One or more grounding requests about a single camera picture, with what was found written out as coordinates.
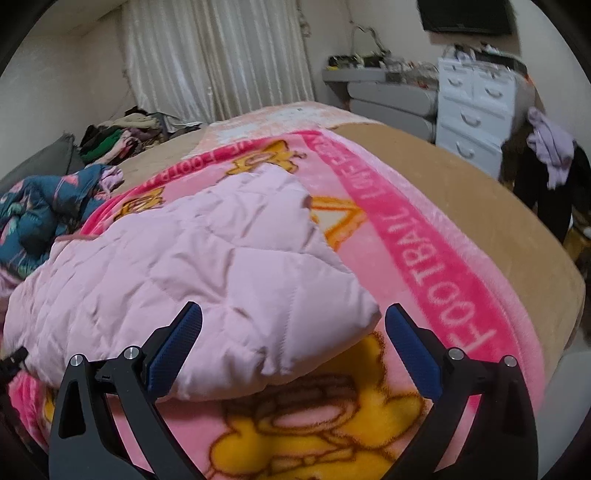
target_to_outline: green clothing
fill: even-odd
[[[82,160],[84,160],[84,163],[87,165],[89,163],[93,163],[95,160],[98,160],[103,155],[110,152],[111,148],[113,148],[121,138],[121,135],[123,135],[123,130],[117,130],[110,137],[105,138],[94,150],[82,155]]]

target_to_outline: blue gripper pad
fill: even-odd
[[[201,307],[192,304],[178,322],[175,320],[175,323],[174,330],[148,367],[146,390],[153,399],[168,395],[184,361],[197,341],[203,326]]]
[[[385,322],[386,333],[418,392],[425,398],[437,401],[443,392],[439,365],[395,305],[386,311]]]

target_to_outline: metal screw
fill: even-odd
[[[130,346],[127,350],[125,350],[125,352],[123,352],[123,356],[127,360],[133,360],[138,355],[139,355],[139,348],[137,348],[136,346]]]
[[[84,357],[82,355],[74,355],[71,359],[70,359],[70,365],[73,367],[77,367],[78,365],[80,365],[82,362],[84,361]]]
[[[508,367],[516,367],[517,366],[517,359],[514,356],[511,355],[507,355],[503,361],[505,362],[505,365]]]
[[[464,358],[464,352],[459,348],[451,348],[447,354],[449,355],[449,358],[455,361],[460,361]]]

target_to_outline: pink bedsheet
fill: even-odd
[[[497,362],[514,355],[534,407],[540,405],[540,345],[505,277],[405,178],[332,132],[243,141],[185,159],[105,203],[83,233],[100,234],[124,215],[195,194],[263,162],[283,167],[307,188],[312,219],[383,312],[401,303],[419,326],[472,358]],[[476,400],[469,403],[442,465],[459,453],[476,406]],[[388,342],[383,321],[359,344],[291,384],[225,402],[159,406],[208,478],[273,480],[377,480],[429,408]],[[131,458],[149,468],[115,402],[113,410]]]

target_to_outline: television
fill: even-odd
[[[507,0],[418,0],[423,28],[438,33],[508,35]]]

